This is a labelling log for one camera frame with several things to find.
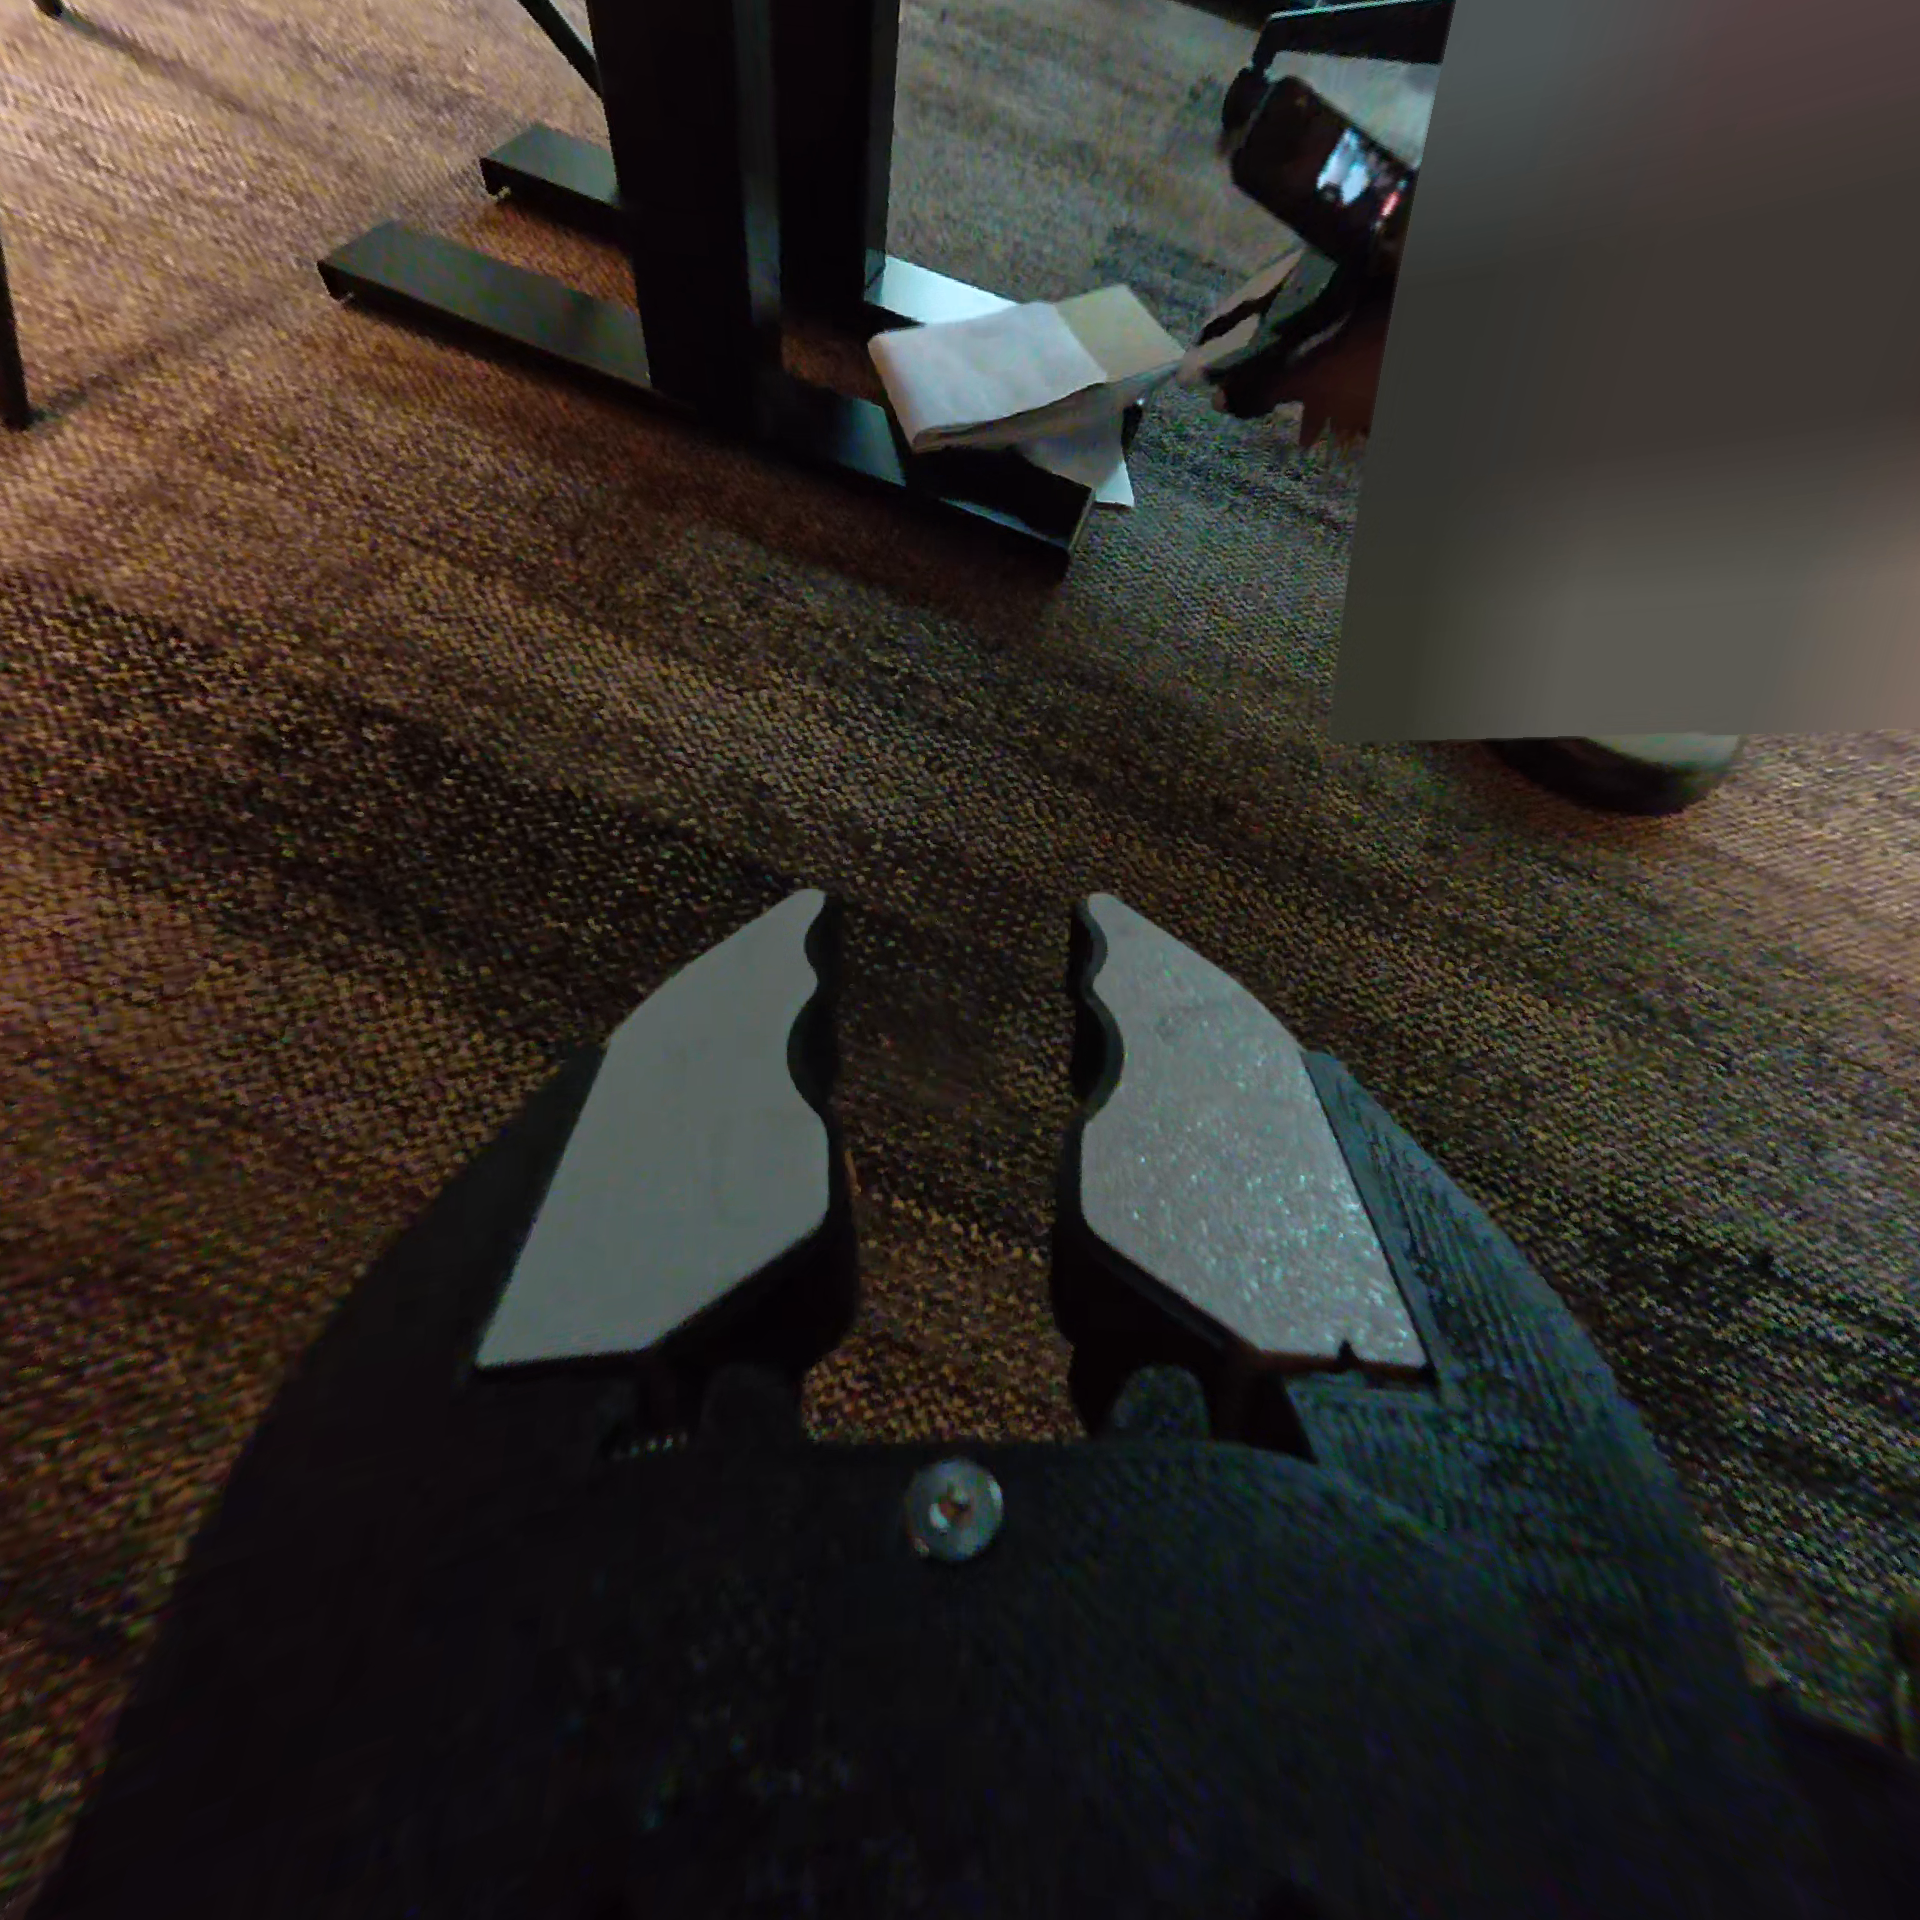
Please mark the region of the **person's right hand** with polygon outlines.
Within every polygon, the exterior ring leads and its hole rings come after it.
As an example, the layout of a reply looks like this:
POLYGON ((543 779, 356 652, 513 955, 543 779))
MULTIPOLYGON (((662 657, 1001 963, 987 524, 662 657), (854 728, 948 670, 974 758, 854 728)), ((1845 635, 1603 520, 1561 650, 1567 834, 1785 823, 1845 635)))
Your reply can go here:
POLYGON ((1388 303, 1362 307, 1287 369, 1283 403, 1298 409, 1302 450, 1324 443, 1345 450, 1371 440, 1391 320, 1388 303))

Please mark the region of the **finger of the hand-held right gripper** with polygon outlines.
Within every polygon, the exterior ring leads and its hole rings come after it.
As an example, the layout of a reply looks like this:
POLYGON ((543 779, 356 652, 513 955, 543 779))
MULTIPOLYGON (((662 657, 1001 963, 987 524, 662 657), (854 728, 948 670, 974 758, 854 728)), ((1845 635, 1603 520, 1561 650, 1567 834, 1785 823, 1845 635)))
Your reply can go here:
POLYGON ((1333 259, 1296 246, 1229 295, 1188 346, 1175 385, 1223 388, 1285 369, 1333 334, 1333 259))

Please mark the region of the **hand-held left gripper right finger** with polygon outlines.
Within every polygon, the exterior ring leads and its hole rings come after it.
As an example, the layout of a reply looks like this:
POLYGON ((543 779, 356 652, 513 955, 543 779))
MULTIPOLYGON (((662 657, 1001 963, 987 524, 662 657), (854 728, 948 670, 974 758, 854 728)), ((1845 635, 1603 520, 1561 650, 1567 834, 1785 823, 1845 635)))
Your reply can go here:
POLYGON ((1244 985, 1110 894, 1071 910, 1057 1224, 1108 1301, 1231 1361, 1428 1372, 1308 1057, 1244 985))

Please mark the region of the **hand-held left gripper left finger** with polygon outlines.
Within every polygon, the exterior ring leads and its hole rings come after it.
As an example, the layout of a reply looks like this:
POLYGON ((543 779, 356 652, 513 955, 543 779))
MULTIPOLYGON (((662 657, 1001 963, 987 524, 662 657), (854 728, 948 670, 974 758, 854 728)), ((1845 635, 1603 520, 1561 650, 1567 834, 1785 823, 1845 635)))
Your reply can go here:
POLYGON ((837 1345, 858 1306, 837 959, 837 902, 799 888, 612 1030, 480 1370, 806 1372, 837 1345))

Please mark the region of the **folded white paper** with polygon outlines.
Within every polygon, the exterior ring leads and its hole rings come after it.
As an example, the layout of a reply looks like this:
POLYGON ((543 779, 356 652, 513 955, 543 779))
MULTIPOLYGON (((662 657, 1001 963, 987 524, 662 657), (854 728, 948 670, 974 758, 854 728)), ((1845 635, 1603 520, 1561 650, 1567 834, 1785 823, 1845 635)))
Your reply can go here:
POLYGON ((1014 450, 1122 511, 1123 418, 1184 358, 1128 285, 885 331, 868 351, 912 452, 1014 450))

